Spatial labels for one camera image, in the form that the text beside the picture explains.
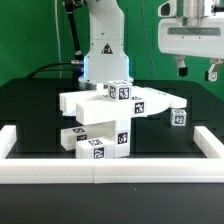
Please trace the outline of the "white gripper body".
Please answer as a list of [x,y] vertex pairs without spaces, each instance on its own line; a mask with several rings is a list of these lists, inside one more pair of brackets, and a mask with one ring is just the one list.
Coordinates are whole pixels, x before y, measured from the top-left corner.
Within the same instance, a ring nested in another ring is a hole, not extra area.
[[167,54],[224,59],[224,18],[205,17],[199,26],[183,26],[181,18],[162,19],[158,47]]

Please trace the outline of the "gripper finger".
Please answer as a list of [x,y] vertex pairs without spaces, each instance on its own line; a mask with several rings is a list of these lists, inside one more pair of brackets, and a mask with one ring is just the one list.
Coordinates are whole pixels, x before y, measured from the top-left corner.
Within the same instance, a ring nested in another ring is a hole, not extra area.
[[175,55],[175,62],[177,66],[177,74],[179,76],[187,76],[188,75],[188,67],[185,65],[185,56],[184,55]]
[[218,71],[223,64],[223,59],[211,59],[210,68],[205,72],[205,80],[215,82],[218,79]]

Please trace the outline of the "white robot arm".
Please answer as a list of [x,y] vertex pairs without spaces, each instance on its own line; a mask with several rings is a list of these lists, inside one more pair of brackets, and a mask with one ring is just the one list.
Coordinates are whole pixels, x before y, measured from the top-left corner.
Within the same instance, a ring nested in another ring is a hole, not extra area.
[[[129,58],[124,52],[124,13],[117,0],[63,0],[75,49],[81,64],[79,80],[95,85],[109,80],[131,82]],[[87,6],[90,19],[90,49],[83,54],[73,12]],[[219,0],[167,0],[158,7],[158,48],[175,57],[177,74],[185,76],[187,56],[203,57],[211,66],[205,77],[217,79],[224,65],[224,4]]]

